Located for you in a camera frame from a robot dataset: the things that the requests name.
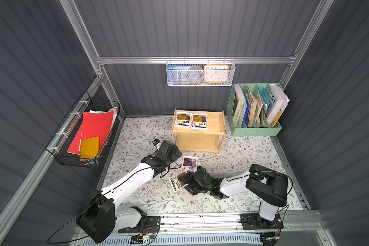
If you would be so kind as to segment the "light wooden two-tier shelf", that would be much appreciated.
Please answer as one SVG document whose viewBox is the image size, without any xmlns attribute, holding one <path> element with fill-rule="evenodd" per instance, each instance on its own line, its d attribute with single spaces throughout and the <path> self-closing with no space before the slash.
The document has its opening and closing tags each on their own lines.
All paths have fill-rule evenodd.
<svg viewBox="0 0 369 246">
<path fill-rule="evenodd" d="M 175 126 L 178 113 L 207 115 L 206 129 Z M 180 151 L 219 153 L 227 134 L 225 125 L 223 111 L 208 112 L 175 109 L 171 127 L 172 141 Z"/>
</svg>

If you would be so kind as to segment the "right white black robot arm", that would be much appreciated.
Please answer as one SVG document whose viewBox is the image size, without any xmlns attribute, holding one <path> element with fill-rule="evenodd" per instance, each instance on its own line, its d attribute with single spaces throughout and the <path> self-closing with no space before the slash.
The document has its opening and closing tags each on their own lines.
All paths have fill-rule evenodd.
<svg viewBox="0 0 369 246">
<path fill-rule="evenodd" d="M 278 208 L 287 205 L 292 179 L 284 173 L 253 164 L 244 174 L 231 178 L 214 178 L 202 167 L 171 178 L 173 189 L 186 189 L 190 194 L 206 193 L 216 199 L 229 198 L 238 193 L 252 192 L 262 199 L 257 215 L 258 223 L 276 221 Z"/>
</svg>

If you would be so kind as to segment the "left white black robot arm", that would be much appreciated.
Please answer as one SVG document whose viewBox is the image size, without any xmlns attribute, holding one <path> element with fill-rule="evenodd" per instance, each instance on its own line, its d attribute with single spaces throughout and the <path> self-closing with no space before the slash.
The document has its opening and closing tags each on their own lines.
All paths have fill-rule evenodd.
<svg viewBox="0 0 369 246">
<path fill-rule="evenodd" d="M 95 242 L 103 242 L 114 230 L 143 232 L 147 229 L 147 213 L 137 206 L 118 211 L 119 206 L 145 183 L 151 181 L 182 157 L 179 148 L 164 140 L 157 150 L 144 157 L 138 166 L 101 190 L 90 190 L 81 206 L 76 224 Z"/>
</svg>

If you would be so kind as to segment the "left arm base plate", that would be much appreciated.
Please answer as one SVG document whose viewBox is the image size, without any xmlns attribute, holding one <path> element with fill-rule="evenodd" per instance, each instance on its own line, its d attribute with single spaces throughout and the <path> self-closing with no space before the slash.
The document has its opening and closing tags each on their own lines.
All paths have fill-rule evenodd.
<svg viewBox="0 0 369 246">
<path fill-rule="evenodd" d="M 161 227 L 160 216 L 147 216 L 142 218 L 135 228 L 124 228 L 118 230 L 118 233 L 158 233 Z"/>
</svg>

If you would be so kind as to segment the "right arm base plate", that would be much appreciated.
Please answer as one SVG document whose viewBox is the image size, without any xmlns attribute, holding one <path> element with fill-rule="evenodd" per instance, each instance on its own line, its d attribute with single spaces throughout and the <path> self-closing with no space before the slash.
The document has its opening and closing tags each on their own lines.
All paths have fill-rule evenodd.
<svg viewBox="0 0 369 246">
<path fill-rule="evenodd" d="M 244 230 L 263 230 L 263 229 L 283 229 L 283 220 L 280 214 L 276 213 L 272 221 L 263 219 L 257 213 L 240 214 L 240 222 Z"/>
</svg>

